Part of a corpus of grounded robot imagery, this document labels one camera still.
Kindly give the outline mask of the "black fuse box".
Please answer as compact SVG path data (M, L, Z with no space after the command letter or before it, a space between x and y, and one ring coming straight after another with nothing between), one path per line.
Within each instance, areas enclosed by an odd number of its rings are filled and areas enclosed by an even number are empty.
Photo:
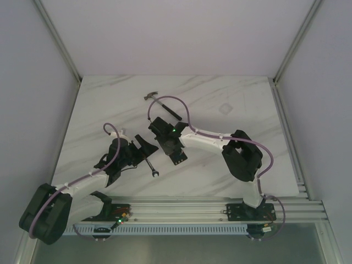
M176 151L173 152L172 154L169 155L169 158L171 159L171 161L175 166L177 166L178 164L188 159L187 155L182 150L178 152Z

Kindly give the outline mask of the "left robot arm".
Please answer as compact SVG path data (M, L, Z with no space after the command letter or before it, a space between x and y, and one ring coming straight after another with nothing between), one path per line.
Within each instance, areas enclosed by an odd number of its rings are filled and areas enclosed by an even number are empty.
M31 238L51 245L73 224L91 217L99 221L110 219L112 200L103 191L115 183L124 169L137 167L158 150L140 135L135 139L139 146L126 136L115 137L108 152L84 177L56 186L40 185L20 217L19 227Z

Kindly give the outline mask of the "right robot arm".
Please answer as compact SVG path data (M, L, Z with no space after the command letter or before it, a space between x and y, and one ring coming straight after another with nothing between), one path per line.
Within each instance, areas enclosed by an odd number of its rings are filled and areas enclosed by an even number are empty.
M188 147L222 155L230 174L243 184L238 217L254 220L262 215L263 198L258 188L257 172L262 166L263 154L257 146L249 143L250 138L244 131L219 135L192 130L183 122L171 125L160 117L152 121L148 129L155 134L155 140L174 165L188 158L184 152Z

